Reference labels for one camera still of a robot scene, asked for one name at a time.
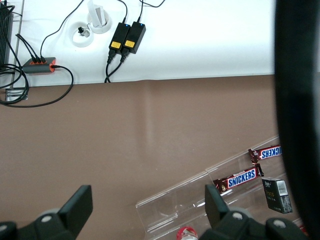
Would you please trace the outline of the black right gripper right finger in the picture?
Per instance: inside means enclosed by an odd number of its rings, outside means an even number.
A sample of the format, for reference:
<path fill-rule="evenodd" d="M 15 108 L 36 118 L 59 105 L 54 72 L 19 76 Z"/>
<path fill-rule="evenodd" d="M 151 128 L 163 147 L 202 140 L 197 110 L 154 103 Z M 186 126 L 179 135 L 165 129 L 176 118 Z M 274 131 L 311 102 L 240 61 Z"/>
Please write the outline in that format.
<path fill-rule="evenodd" d="M 201 240 L 308 240 L 285 218 L 269 218 L 261 224 L 239 210 L 230 210 L 214 185 L 205 186 L 205 212 L 211 228 Z"/>

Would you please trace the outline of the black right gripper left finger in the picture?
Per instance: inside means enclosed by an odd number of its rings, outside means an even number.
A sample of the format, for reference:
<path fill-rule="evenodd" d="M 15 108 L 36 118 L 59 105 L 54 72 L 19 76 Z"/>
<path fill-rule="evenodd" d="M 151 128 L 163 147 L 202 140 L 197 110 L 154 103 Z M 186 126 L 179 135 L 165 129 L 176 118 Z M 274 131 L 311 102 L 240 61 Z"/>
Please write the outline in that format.
<path fill-rule="evenodd" d="M 18 228 L 14 221 L 0 223 L 2 240 L 75 240 L 93 212 L 92 187 L 82 185 L 57 209 L 43 212 L 30 224 Z"/>

